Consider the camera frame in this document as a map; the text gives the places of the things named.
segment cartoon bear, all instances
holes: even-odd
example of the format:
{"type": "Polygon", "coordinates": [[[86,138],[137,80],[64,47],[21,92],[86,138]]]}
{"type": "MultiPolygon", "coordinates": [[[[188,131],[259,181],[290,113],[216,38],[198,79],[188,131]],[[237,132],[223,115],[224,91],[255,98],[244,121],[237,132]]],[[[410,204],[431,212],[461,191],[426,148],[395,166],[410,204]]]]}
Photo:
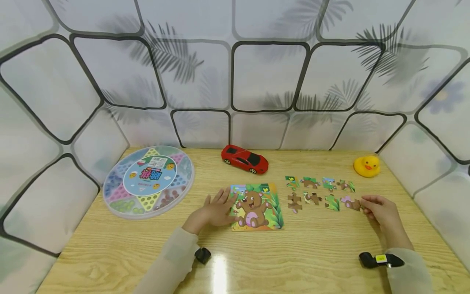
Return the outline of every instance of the cartoon bear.
{"type": "Polygon", "coordinates": [[[312,182],[310,180],[304,180],[304,179],[300,179],[300,182],[304,184],[304,187],[305,188],[314,188],[314,189],[318,189],[318,186],[320,186],[321,183],[315,183],[315,182],[312,182]]]}
{"type": "Polygon", "coordinates": [[[267,226],[269,221],[265,218],[264,212],[267,208],[273,208],[269,202],[264,202],[262,199],[263,193],[255,191],[245,191],[245,197],[238,200],[236,208],[242,208],[245,211],[245,217],[238,217],[238,224],[240,227],[248,226],[257,228],[267,226]]]}

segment sleeve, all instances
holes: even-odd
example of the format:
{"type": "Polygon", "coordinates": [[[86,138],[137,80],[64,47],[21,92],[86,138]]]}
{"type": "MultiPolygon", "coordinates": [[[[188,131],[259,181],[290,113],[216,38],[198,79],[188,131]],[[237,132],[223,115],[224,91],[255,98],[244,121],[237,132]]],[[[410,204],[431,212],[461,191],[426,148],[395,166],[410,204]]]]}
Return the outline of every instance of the sleeve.
{"type": "Polygon", "coordinates": [[[163,245],[134,294],[171,294],[192,270],[198,236],[177,228],[163,245]]]}
{"type": "Polygon", "coordinates": [[[393,294],[429,294],[432,280],[424,259],[415,251],[405,248],[390,248],[387,253],[393,254],[405,262],[396,268],[387,268],[388,280],[393,294]]]}

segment blue flower print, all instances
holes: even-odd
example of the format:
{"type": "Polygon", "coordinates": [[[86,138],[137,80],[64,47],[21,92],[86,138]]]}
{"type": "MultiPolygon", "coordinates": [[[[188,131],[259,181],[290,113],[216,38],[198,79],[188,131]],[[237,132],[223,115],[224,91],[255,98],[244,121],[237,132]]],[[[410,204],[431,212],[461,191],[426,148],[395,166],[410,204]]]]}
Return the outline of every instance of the blue flower print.
{"type": "MultiPolygon", "coordinates": [[[[426,98],[429,91],[435,89],[439,81],[432,81],[429,83],[428,90],[423,92],[422,95],[426,98]]],[[[464,82],[449,82],[436,96],[429,102],[427,107],[432,114],[438,114],[441,111],[451,113],[454,110],[454,104],[463,101],[463,87],[464,82]]]]}

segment hand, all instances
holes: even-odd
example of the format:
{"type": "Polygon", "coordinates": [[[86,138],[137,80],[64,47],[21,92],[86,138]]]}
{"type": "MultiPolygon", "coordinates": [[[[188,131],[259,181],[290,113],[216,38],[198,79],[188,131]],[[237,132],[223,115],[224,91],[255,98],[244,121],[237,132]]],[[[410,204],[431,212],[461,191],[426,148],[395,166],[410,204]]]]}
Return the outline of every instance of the hand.
{"type": "Polygon", "coordinates": [[[400,219],[395,203],[380,195],[362,196],[360,204],[371,220],[377,220],[385,236],[387,248],[407,248],[414,250],[400,219]]]}
{"type": "Polygon", "coordinates": [[[236,195],[229,198],[230,187],[220,189],[211,201],[207,195],[204,206],[193,212],[182,228],[192,234],[198,235],[202,228],[211,224],[213,226],[224,226],[236,222],[234,215],[229,215],[230,209],[235,203],[236,195]]]}

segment wooden table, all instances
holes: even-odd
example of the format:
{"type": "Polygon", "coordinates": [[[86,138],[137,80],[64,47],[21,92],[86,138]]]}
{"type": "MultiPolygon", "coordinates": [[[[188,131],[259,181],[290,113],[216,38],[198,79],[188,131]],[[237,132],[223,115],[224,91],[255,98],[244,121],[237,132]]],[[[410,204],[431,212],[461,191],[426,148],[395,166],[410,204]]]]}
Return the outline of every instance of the wooden table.
{"type": "MultiPolygon", "coordinates": [[[[124,156],[136,150],[131,148],[124,156]]],[[[353,160],[363,152],[259,151],[269,160],[265,175],[226,166],[220,150],[185,152],[194,162],[196,179],[181,203],[158,217],[129,221],[111,214],[98,194],[38,293],[131,293],[174,228],[202,205],[208,193],[231,184],[267,182],[278,188],[284,229],[206,229],[200,245],[212,252],[212,259],[205,266],[195,263],[176,293],[389,293],[385,268],[363,269],[358,260],[363,251],[383,252],[378,226],[351,209],[335,212],[303,204],[294,214],[287,208],[292,191],[285,186],[285,175],[351,180],[357,197],[381,194],[391,199],[416,251],[426,260],[436,293],[470,293],[468,272],[388,167],[382,163],[381,174],[373,179],[354,172],[353,160]]],[[[343,195],[335,192],[337,198],[343,195]]]]}

